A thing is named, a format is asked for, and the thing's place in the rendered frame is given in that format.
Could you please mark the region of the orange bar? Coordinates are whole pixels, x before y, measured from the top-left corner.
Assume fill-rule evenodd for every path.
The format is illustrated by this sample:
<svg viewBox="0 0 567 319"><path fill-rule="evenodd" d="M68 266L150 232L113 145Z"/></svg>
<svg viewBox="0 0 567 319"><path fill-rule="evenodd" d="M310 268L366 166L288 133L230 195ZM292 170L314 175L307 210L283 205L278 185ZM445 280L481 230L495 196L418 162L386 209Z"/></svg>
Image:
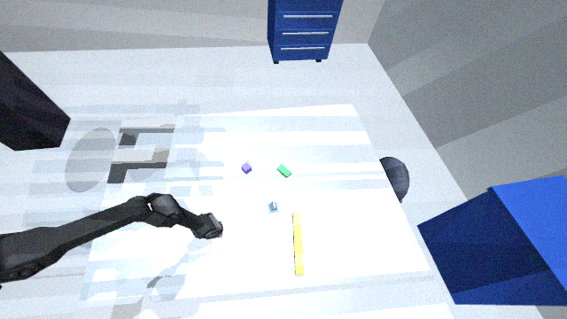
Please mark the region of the orange bar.
<svg viewBox="0 0 567 319"><path fill-rule="evenodd" d="M305 275L300 212L292 213L295 275Z"/></svg>

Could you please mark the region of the green rectangular block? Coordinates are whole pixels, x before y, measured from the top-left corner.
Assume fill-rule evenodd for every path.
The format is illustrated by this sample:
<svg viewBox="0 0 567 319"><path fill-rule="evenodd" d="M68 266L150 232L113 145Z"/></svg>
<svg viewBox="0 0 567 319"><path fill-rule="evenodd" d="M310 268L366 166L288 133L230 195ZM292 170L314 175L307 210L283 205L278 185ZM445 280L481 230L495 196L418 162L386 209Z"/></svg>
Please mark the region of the green rectangular block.
<svg viewBox="0 0 567 319"><path fill-rule="evenodd" d="M289 177L291 175L291 171L289 169L287 169L283 164L280 165L277 170L286 178Z"/></svg>

